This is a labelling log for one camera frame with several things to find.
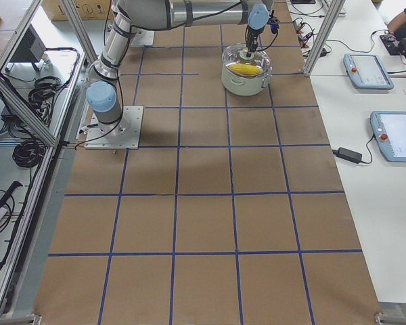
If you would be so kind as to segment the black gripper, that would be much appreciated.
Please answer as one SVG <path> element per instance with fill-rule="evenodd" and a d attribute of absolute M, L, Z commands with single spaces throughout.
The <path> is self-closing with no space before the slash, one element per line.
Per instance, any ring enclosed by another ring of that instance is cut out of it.
<path fill-rule="evenodd" d="M 258 47 L 258 36 L 263 33 L 265 27 L 254 29 L 250 26 L 246 27 L 246 56 L 250 57 Z"/>

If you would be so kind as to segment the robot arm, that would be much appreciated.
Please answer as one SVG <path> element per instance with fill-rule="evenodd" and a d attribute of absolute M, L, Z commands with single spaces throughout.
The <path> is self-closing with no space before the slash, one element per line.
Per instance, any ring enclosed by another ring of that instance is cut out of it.
<path fill-rule="evenodd" d="M 116 1 L 112 30 L 89 69 L 86 91 L 102 136 L 113 138 L 127 128 L 117 83 L 120 66 L 138 30 L 245 24 L 256 38 L 268 24 L 272 5 L 272 1 Z"/>

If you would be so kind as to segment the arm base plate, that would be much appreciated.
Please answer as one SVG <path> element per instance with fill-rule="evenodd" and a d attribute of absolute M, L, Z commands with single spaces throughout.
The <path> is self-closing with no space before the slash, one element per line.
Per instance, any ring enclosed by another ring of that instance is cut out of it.
<path fill-rule="evenodd" d="M 91 124 L 96 126 L 88 129 L 84 148 L 87 150 L 137 150 L 142 120 L 143 106 L 125 106 L 117 127 L 115 123 L 111 125 L 99 123 L 93 113 Z"/>
<path fill-rule="evenodd" d="M 130 42 L 130 47 L 151 47 L 154 44 L 154 35 L 154 31 L 139 29 Z"/>

